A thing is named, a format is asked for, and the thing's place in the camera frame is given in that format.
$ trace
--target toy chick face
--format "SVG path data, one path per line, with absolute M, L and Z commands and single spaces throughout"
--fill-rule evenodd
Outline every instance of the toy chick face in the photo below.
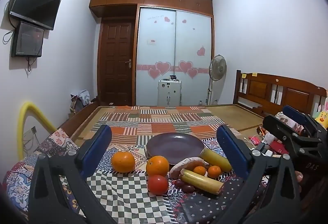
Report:
M 319 116 L 315 120 L 317 122 L 319 122 L 325 129 L 328 128 L 328 112 L 327 111 L 321 111 Z

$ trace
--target round tray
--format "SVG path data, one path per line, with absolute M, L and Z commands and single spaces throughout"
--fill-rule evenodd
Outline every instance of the round tray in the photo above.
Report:
M 204 144 L 192 135 L 168 132 L 152 137 L 146 148 L 151 157 L 161 155 L 168 160 L 170 165 L 176 165 L 185 158 L 199 156 L 204 149 Z

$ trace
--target electric fan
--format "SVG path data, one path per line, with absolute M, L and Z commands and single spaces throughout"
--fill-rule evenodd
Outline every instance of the electric fan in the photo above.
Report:
M 210 74 L 210 82 L 208 84 L 207 89 L 207 96 L 205 104 L 208 105 L 211 103 L 211 96 L 212 96 L 212 84 L 213 81 L 218 81 L 222 79 L 225 72 L 227 71 L 227 63 L 225 62 L 225 59 L 221 55 L 217 55 L 214 58 L 212 58 L 210 66 L 209 66 L 209 74 Z

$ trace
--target electrical socket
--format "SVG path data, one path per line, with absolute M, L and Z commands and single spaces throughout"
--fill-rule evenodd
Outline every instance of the electrical socket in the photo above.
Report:
M 35 133 L 36 133 L 36 128 L 34 126 L 32 129 L 29 129 L 27 132 L 23 134 L 23 139 L 32 140 Z

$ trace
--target bolt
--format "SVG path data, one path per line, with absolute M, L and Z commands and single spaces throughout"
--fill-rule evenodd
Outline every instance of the bolt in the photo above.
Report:
M 70 149 L 68 151 L 68 155 L 76 155 L 76 150 L 75 149 Z
M 252 154 L 254 155 L 254 156 L 260 156 L 261 155 L 261 152 L 259 151 L 259 150 L 253 150 L 252 151 Z
M 45 159 L 46 158 L 46 155 L 44 153 L 41 153 L 39 156 L 38 156 L 40 159 Z
M 288 154 L 283 154 L 282 157 L 286 160 L 289 160 L 290 159 L 290 156 Z

